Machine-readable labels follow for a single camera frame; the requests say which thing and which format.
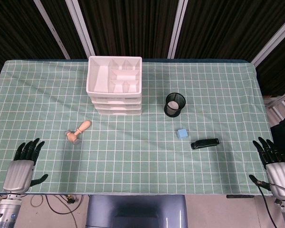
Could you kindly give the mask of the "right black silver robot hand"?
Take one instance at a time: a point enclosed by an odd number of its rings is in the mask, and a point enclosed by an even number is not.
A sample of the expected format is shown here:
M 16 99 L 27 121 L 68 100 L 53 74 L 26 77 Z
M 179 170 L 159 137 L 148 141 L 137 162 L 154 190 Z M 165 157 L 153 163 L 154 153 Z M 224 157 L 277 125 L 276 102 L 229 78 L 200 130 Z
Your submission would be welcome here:
M 253 140 L 252 143 L 265 169 L 267 182 L 258 180 L 252 174 L 249 178 L 256 186 L 271 191 L 275 198 L 285 201 L 285 155 L 269 139 L 258 137 L 258 141 Z

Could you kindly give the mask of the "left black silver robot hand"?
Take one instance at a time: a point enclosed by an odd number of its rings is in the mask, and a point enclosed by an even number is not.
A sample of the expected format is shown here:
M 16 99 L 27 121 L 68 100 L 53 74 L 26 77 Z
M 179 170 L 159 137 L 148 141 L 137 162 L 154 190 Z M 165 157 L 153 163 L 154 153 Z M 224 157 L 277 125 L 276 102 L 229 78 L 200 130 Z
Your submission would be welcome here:
M 48 174 L 44 174 L 38 179 L 32 179 L 35 165 L 44 144 L 44 141 L 36 138 L 28 143 L 23 142 L 17 148 L 3 183 L 4 192 L 24 194 L 30 187 L 39 185 L 48 178 Z

